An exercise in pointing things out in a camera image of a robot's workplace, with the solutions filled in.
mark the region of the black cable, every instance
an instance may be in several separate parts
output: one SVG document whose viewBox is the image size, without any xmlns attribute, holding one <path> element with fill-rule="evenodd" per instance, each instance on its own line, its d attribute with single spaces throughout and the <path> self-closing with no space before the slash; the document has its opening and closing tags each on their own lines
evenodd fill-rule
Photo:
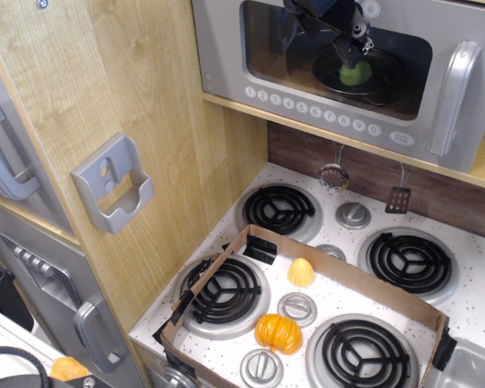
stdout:
<svg viewBox="0 0 485 388">
<path fill-rule="evenodd" d="M 33 364 L 38 372 L 40 372 L 41 377 L 41 388 L 50 388 L 50 381 L 49 376 L 47 376 L 47 372 L 45 371 L 44 366 L 41 362 L 35 358 L 31 353 L 25 352 L 23 349 L 13 348 L 11 346 L 0 346 L 0 354 L 11 354 L 12 356 L 22 357 L 25 360 L 29 361 Z"/>
</svg>

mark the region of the orange toy pumpkin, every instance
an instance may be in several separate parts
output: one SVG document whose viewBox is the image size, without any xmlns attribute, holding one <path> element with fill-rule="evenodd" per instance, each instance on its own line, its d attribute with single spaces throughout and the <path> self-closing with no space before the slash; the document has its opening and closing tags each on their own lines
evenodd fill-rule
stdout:
<svg viewBox="0 0 485 388">
<path fill-rule="evenodd" d="M 302 331 L 287 317 L 267 314 L 257 322 L 255 339 L 260 346 L 269 346 L 272 352 L 278 350 L 283 354 L 293 354 L 302 345 Z"/>
</svg>

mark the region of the green toy food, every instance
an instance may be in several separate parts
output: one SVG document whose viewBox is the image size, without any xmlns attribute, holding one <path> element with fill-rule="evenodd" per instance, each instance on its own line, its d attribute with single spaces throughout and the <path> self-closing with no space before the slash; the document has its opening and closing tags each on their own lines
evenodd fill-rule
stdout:
<svg viewBox="0 0 485 388">
<path fill-rule="evenodd" d="M 339 80 L 345 86 L 358 86 L 367 82 L 372 77 L 372 68 L 367 61 L 356 63 L 355 69 L 349 69 L 342 65 L 339 69 Z"/>
</svg>

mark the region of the black burner coil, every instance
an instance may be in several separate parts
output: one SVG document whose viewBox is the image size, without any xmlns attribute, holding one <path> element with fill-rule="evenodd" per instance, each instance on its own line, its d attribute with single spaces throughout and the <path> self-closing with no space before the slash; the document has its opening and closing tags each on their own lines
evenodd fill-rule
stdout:
<svg viewBox="0 0 485 388">
<path fill-rule="evenodd" d="M 402 388 L 411 377 L 410 357 L 387 329 L 360 319 L 331 325 L 323 362 L 345 388 Z"/>
<path fill-rule="evenodd" d="M 247 224 L 256 224 L 282 235 L 297 231 L 306 216 L 313 217 L 314 213 L 309 198 L 289 186 L 261 188 L 247 199 L 242 209 Z"/>
<path fill-rule="evenodd" d="M 195 278 L 194 268 L 186 280 L 189 286 Z M 194 299 L 192 314 L 198 323 L 233 322 L 256 306 L 260 294 L 253 270 L 239 260 L 226 259 Z"/>
<path fill-rule="evenodd" d="M 409 293 L 433 293 L 451 276 L 451 259 L 434 242 L 412 235 L 381 234 L 371 245 L 373 273 Z"/>
</svg>

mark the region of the toy stove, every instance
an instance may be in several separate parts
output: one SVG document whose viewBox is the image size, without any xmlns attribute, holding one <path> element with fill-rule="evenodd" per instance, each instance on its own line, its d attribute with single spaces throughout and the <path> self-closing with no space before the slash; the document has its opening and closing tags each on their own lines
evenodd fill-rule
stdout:
<svg viewBox="0 0 485 388">
<path fill-rule="evenodd" d="M 485 238 L 415 214 L 386 214 L 384 208 L 268 164 L 130 337 L 165 360 L 152 334 L 211 255 L 252 222 L 413 293 L 450 317 L 452 337 L 485 347 Z M 175 346 L 236 386 L 419 386 L 434 333 L 327 276 L 317 275 L 308 287 L 291 285 L 286 276 L 293 259 L 278 255 L 269 265 L 235 252 L 186 311 Z M 277 312 L 302 329 L 303 345 L 291 356 L 255 342 L 257 320 Z"/>
</svg>

